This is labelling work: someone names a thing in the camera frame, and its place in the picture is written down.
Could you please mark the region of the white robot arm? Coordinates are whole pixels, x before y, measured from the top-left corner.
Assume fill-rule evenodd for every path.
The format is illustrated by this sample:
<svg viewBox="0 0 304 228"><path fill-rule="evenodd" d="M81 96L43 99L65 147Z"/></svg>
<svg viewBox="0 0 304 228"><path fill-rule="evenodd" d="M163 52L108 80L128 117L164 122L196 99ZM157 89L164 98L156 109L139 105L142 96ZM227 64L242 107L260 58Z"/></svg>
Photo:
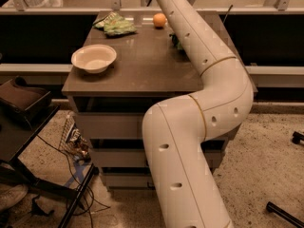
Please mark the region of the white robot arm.
<svg viewBox="0 0 304 228"><path fill-rule="evenodd" d="M234 228L200 148L239 127L254 89L226 38L187 0L157 0L203 83L151 106L142 137L167 228Z"/></svg>

